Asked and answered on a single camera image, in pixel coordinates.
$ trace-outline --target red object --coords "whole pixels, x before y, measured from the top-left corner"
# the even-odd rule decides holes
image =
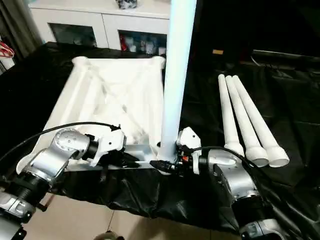
[[[188,162],[188,161],[189,161],[189,158],[188,158],[187,156],[183,156],[183,157],[182,157],[182,161]]]
[[[120,45],[121,45],[121,51],[127,51],[128,50],[128,47],[127,47],[126,42],[125,42],[125,38],[122,35],[120,35]]]
[[[0,41],[0,57],[13,58],[15,51],[13,51],[7,44]]]

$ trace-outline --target black tablecloth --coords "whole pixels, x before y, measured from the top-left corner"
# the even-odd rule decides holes
[[[68,44],[40,47],[0,76],[0,155],[43,129],[76,56],[147,57]],[[220,73],[237,74],[290,158],[285,167],[263,168],[273,184],[258,175],[261,192],[273,204],[279,222],[292,239],[320,239],[320,75],[217,61],[206,62],[203,67],[193,66],[192,61],[189,65],[180,128],[192,127],[203,146],[223,146],[217,79]],[[8,178],[34,144],[0,162],[0,173]],[[206,175],[181,178],[152,169],[67,172],[53,191],[145,217],[163,217],[213,230],[237,230],[229,206]]]

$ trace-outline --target white pipe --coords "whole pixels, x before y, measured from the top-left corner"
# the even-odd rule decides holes
[[[259,143],[255,130],[252,127],[245,107],[242,104],[236,86],[234,85],[233,79],[231,76],[227,76],[225,81],[246,148],[245,156],[258,167],[266,166],[269,163],[267,152]]]
[[[172,0],[159,160],[174,162],[197,0]]]
[[[234,113],[232,111],[232,106],[229,98],[228,88],[226,84],[226,78],[223,74],[218,76],[219,91],[220,91],[220,102],[221,102],[221,112],[223,121],[223,132],[224,132],[224,147],[233,150],[245,156],[244,148],[239,142],[239,137],[237,133]]]
[[[263,148],[268,154],[270,167],[278,168],[287,165],[290,160],[288,155],[286,154],[286,151],[278,145],[275,137],[271,133],[270,129],[268,128],[266,122],[261,116],[256,105],[252,101],[239,77],[235,75],[232,79],[243,102],[245,110],[256,131],[256,134],[258,135]]]

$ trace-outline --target floor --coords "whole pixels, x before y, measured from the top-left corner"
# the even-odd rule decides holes
[[[46,212],[37,210],[28,224],[25,240],[93,240],[106,230],[126,240],[239,240],[229,233],[149,219],[106,206],[55,196]]]

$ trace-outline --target silver robotic arm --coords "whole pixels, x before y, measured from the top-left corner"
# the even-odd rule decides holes
[[[179,133],[177,146],[179,154],[175,164],[168,161],[152,161],[150,164],[163,172],[180,176],[188,171],[208,173],[212,182],[220,185],[219,189],[226,194],[243,240],[286,240],[271,205],[262,198],[242,160],[232,151],[216,147],[203,156],[201,149],[210,147],[201,148],[200,138],[189,127]]]
[[[9,187],[0,192],[0,240],[24,239],[27,233],[21,224],[30,220],[70,159],[87,160],[94,167],[102,156],[122,150],[124,143],[120,129],[99,141],[71,128],[60,130],[50,146],[41,150]]]

